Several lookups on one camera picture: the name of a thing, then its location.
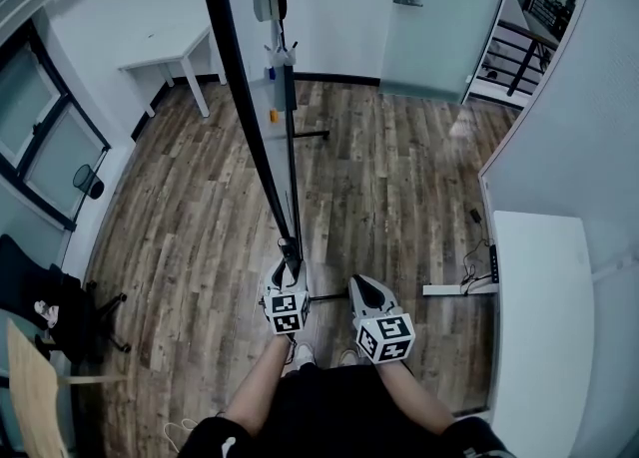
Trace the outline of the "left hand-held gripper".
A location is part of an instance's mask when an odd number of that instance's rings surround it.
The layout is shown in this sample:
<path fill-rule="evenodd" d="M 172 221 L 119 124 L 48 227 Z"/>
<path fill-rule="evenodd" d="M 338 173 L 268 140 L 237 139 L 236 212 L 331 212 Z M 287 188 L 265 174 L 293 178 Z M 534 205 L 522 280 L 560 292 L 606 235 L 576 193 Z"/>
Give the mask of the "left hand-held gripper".
<path fill-rule="evenodd" d="M 293 273 L 293 291 L 282 290 L 286 268 L 286 261 L 281 258 L 271 266 L 264 279 L 265 315 L 275 335 L 303 330 L 310 313 L 306 263 L 301 260 Z"/>

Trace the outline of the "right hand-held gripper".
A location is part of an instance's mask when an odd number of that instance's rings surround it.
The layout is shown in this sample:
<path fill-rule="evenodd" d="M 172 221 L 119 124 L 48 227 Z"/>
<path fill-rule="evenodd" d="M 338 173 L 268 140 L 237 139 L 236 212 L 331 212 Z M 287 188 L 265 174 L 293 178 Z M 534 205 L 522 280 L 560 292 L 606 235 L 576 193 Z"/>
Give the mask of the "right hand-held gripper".
<path fill-rule="evenodd" d="M 373 364 L 405 360 L 414 345 L 415 330 L 392 291 L 369 276 L 355 274 L 348 293 L 357 355 Z"/>

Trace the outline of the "black-framed rolling whiteboard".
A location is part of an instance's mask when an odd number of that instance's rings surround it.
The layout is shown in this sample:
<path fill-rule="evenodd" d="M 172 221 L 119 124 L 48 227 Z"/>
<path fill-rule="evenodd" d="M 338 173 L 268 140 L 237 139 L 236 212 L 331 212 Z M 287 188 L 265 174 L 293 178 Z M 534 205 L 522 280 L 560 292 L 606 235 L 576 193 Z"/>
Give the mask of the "black-framed rolling whiteboard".
<path fill-rule="evenodd" d="M 293 273 L 304 260 L 297 184 L 294 66 L 276 68 L 269 79 L 264 45 L 289 48 L 284 21 L 259 22 L 253 0 L 205 0 L 215 39 L 251 157 L 279 232 L 287 268 L 284 289 L 293 289 Z M 270 121 L 276 109 L 279 121 Z"/>

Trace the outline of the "person's left forearm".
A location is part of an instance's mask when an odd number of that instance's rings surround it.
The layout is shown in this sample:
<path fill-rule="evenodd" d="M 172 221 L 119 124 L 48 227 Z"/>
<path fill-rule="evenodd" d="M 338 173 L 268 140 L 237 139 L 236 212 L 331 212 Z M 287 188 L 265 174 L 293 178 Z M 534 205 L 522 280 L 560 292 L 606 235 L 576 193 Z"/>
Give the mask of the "person's left forearm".
<path fill-rule="evenodd" d="M 239 424 L 252 437 L 260 433 L 268 419 L 291 345 L 288 337 L 274 336 L 223 413 L 224 418 Z"/>

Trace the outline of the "person's right forearm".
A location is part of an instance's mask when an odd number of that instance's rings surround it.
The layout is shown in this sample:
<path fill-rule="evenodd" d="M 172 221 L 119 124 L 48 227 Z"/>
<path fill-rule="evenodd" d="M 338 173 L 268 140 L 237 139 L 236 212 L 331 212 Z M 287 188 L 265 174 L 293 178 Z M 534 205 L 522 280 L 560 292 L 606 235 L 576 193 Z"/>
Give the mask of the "person's right forearm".
<path fill-rule="evenodd" d="M 395 405 L 415 424 L 440 435 L 455 422 L 451 411 L 402 362 L 377 364 L 375 369 Z"/>

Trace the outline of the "person's black clothing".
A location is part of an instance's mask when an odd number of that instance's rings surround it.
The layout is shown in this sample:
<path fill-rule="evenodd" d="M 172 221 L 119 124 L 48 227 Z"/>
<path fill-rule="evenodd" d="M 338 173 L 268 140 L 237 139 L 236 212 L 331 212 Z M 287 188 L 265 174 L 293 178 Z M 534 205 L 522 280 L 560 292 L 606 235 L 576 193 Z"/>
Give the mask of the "person's black clothing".
<path fill-rule="evenodd" d="M 279 383 L 257 436 L 223 417 L 199 423 L 178 458 L 515 458 L 484 420 L 436 435 L 405 416 L 371 365 L 305 365 Z"/>

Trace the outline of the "white standing desk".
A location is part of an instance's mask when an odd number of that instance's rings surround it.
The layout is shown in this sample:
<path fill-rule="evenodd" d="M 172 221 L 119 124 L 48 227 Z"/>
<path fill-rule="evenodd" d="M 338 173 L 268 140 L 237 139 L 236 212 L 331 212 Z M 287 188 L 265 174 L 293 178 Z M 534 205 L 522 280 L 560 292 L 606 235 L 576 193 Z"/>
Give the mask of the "white standing desk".
<path fill-rule="evenodd" d="M 496 211 L 499 308 L 493 419 L 556 409 L 582 416 L 594 347 L 594 296 L 579 218 Z"/>

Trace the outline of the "black mesh wastebasket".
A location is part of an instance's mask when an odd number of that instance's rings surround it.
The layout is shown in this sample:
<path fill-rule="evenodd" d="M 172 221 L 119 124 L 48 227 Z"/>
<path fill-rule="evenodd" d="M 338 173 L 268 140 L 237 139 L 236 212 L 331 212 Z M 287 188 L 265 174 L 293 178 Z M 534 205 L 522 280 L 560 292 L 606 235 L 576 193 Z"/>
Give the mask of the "black mesh wastebasket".
<path fill-rule="evenodd" d="M 83 195 L 97 200 L 104 192 L 105 185 L 96 172 L 88 165 L 82 165 L 74 175 L 73 186 Z"/>

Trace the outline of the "white marker holder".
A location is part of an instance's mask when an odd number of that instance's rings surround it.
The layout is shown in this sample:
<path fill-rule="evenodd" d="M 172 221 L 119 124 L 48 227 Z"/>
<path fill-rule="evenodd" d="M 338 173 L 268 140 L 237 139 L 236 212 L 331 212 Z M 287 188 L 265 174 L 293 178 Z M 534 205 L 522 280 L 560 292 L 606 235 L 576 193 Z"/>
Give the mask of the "white marker holder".
<path fill-rule="evenodd" d="M 282 45 L 277 48 L 270 48 L 268 45 L 264 45 L 268 54 L 269 67 L 294 66 L 297 62 L 297 45 L 298 42 L 294 42 L 289 48 L 284 48 Z"/>

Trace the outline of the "small white table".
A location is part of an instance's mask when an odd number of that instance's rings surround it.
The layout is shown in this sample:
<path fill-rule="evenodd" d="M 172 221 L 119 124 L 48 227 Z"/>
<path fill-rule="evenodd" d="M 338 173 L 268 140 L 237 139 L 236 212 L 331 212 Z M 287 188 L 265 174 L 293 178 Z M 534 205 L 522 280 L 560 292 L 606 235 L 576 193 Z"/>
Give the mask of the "small white table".
<path fill-rule="evenodd" d="M 209 106 L 191 62 L 192 53 L 204 41 L 209 44 L 211 67 L 218 74 L 221 83 L 225 85 L 227 83 L 226 74 L 213 27 L 208 21 L 187 22 L 182 25 L 156 28 L 143 34 L 121 50 L 117 68 L 129 80 L 134 95 L 149 117 L 154 118 L 155 111 L 151 103 L 142 95 L 132 71 L 139 68 L 155 67 L 172 88 L 174 79 L 169 68 L 171 63 L 181 65 L 202 117 L 208 118 L 210 116 Z"/>

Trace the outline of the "black office chair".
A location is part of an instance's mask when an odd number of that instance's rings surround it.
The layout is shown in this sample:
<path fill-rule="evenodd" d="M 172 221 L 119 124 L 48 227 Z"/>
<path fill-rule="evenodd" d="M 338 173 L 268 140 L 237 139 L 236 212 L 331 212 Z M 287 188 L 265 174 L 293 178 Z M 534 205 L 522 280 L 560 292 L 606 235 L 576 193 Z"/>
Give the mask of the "black office chair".
<path fill-rule="evenodd" d="M 36 285 L 46 275 L 49 267 L 45 268 L 31 259 L 11 236 L 0 235 L 0 309 L 20 316 L 46 331 L 48 338 L 44 339 L 45 341 L 49 340 L 49 330 L 44 324 L 39 324 L 36 312 L 30 303 L 33 301 Z M 127 295 L 120 292 L 107 303 L 99 306 L 95 297 L 99 284 L 90 280 L 87 283 L 81 282 L 81 287 L 90 294 L 95 304 L 92 318 L 94 325 L 92 346 L 82 362 L 101 363 L 104 359 L 104 347 L 108 343 L 112 343 L 120 352 L 130 352 L 131 345 L 117 341 L 112 325 L 113 314 L 118 306 L 127 300 Z"/>

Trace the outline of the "light wooden table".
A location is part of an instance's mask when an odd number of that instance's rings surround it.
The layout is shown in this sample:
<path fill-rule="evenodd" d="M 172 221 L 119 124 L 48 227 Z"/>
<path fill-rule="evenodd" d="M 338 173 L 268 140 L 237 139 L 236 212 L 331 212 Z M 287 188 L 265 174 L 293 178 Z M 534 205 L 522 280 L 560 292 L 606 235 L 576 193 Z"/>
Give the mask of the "light wooden table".
<path fill-rule="evenodd" d="M 7 321 L 9 391 L 29 458 L 69 458 L 58 421 L 62 386 L 128 381 L 128 375 L 60 376 L 13 320 Z"/>

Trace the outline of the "black metal railing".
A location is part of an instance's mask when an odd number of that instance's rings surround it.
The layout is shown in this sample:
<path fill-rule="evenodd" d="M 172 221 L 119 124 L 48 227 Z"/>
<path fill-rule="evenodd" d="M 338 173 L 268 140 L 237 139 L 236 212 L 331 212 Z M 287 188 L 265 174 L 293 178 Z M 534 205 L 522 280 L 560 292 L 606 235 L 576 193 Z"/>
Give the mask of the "black metal railing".
<path fill-rule="evenodd" d="M 470 94 L 523 107 L 567 30 L 575 0 L 505 0 Z"/>

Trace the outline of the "frosted glass door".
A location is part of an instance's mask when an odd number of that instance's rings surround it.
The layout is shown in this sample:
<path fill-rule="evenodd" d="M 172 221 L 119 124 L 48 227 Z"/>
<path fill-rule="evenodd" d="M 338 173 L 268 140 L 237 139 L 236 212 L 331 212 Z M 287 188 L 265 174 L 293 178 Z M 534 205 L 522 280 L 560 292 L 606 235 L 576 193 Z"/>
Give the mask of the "frosted glass door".
<path fill-rule="evenodd" d="M 380 76 L 386 94 L 462 103 L 504 0 L 392 1 Z"/>

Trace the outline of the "black-framed window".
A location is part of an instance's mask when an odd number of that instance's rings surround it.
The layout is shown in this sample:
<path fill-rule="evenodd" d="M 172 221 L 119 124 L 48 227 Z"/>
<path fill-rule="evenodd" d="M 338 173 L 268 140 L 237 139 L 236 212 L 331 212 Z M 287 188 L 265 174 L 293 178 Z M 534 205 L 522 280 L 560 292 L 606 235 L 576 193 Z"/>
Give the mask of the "black-framed window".
<path fill-rule="evenodd" d="M 0 177 L 68 231 L 89 197 L 73 186 L 111 150 L 49 56 L 31 19 L 0 45 Z"/>

